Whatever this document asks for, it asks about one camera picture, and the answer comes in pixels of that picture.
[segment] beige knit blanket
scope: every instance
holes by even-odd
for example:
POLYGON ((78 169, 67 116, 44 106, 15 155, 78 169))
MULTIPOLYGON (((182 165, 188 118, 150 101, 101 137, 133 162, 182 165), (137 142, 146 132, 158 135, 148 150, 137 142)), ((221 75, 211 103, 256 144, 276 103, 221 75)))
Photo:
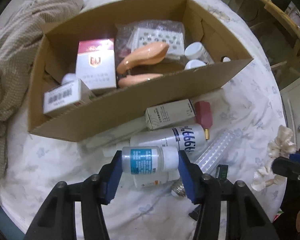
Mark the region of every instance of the beige knit blanket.
POLYGON ((42 38, 40 25, 77 15, 83 0, 26 1, 0 29, 0 179, 7 166, 7 120, 19 108, 29 86, 31 67, 42 38))

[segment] blue label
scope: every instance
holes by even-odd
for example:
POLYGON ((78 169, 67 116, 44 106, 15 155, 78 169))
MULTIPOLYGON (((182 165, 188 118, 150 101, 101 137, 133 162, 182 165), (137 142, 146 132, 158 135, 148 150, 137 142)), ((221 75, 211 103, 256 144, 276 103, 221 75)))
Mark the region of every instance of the blue label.
POLYGON ((156 168, 152 169, 152 150, 131 149, 130 166, 131 166, 131 174, 155 173, 156 168))

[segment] plastic bag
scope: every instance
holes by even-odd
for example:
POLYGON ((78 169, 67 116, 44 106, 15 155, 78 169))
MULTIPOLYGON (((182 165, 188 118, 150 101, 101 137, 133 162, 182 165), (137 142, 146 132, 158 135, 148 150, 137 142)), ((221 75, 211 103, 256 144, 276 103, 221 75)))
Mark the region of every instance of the plastic bag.
POLYGON ((181 22, 144 20, 116 27, 118 29, 114 48, 116 66, 135 49, 156 41, 169 44, 166 58, 180 60, 184 55, 185 28, 181 22))

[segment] pill blister pack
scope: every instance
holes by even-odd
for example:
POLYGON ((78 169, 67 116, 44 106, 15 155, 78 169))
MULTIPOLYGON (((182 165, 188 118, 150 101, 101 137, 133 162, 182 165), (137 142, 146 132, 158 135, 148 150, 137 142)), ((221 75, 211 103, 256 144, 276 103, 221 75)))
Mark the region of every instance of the pill blister pack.
POLYGON ((183 33, 157 29, 135 28, 128 41, 127 47, 134 51, 151 42, 162 41, 169 44, 166 58, 179 60, 185 54, 183 33))

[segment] white cabinet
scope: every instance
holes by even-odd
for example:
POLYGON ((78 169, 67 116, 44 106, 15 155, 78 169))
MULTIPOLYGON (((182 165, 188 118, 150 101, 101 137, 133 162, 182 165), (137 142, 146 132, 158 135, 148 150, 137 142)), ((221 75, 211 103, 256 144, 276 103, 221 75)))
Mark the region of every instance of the white cabinet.
POLYGON ((300 78, 280 91, 288 127, 293 130, 294 142, 300 148, 300 78))

